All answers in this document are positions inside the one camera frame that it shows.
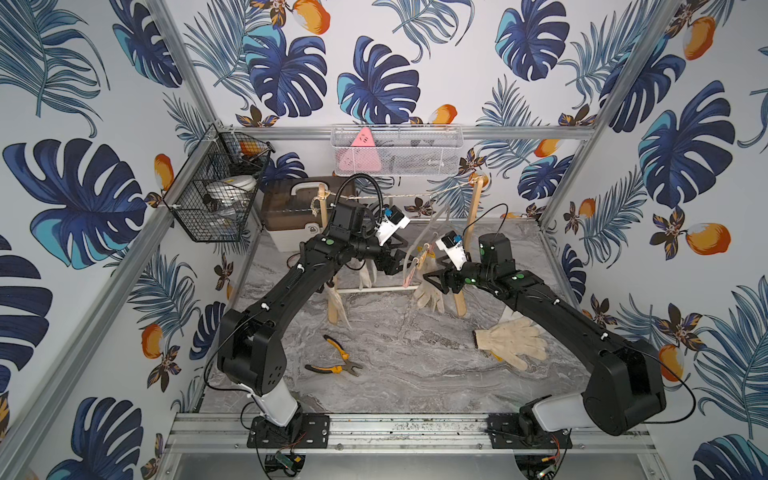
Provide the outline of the beige glove yellow cuff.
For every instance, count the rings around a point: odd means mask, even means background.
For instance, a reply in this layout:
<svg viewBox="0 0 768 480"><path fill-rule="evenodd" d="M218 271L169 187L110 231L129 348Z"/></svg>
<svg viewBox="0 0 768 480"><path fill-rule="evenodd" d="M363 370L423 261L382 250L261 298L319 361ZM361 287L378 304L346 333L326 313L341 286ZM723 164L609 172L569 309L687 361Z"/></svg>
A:
<svg viewBox="0 0 768 480"><path fill-rule="evenodd" d="M439 313L445 312L444 294L434 285L422 280L413 293L419 309L430 308Z"/></svg>

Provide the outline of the white glove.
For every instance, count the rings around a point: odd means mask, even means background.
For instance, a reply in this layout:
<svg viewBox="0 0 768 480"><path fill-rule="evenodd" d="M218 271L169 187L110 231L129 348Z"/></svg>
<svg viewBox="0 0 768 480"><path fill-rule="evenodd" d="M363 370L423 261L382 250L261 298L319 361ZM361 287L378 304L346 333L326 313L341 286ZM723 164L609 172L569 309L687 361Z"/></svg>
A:
<svg viewBox="0 0 768 480"><path fill-rule="evenodd" d="M359 288L369 289L376 285L378 274L375 265L369 260L361 260L358 270Z"/></svg>

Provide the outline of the beige glove red cuff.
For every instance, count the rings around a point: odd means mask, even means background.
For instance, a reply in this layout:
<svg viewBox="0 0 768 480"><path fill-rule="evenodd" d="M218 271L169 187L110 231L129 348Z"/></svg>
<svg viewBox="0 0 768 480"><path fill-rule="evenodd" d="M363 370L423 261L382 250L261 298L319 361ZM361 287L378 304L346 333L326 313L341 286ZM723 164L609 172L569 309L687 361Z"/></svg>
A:
<svg viewBox="0 0 768 480"><path fill-rule="evenodd" d="M341 295L336 287L327 289L327 309L328 321L332 325L345 325L348 329L351 328Z"/></svg>

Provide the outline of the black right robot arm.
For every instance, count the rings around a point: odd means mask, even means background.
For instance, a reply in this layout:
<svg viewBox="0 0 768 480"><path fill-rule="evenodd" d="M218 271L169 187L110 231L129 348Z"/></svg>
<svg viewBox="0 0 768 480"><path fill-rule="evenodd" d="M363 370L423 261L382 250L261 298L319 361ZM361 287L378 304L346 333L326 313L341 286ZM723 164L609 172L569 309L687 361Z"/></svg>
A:
<svg viewBox="0 0 768 480"><path fill-rule="evenodd" d="M446 255L439 270L425 274L427 282L444 294L466 286L488 292L543 327L590 374L582 392L524 405L519 424L525 433L597 427L619 436L665 410L662 365L652 346L609 332L563 302L540 277L519 269L505 235L480 236L477 262L471 261L455 232L438 239L436 246Z"/></svg>

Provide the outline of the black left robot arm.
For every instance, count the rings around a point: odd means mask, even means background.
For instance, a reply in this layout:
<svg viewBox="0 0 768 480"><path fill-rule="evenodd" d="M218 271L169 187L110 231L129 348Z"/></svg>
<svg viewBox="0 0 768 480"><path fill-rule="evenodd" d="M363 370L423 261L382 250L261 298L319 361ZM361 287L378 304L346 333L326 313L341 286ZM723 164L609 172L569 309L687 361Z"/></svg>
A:
<svg viewBox="0 0 768 480"><path fill-rule="evenodd" d="M244 311L227 311L219 326L216 367L259 407L248 445L291 445L301 436L302 409L283 377L287 357L282 338L288 326L317 292L351 260L369 260L394 275L403 269L407 242L397 235L410 219L396 206L372 213L350 200L335 204L325 229L302 242L299 258L285 276Z"/></svg>

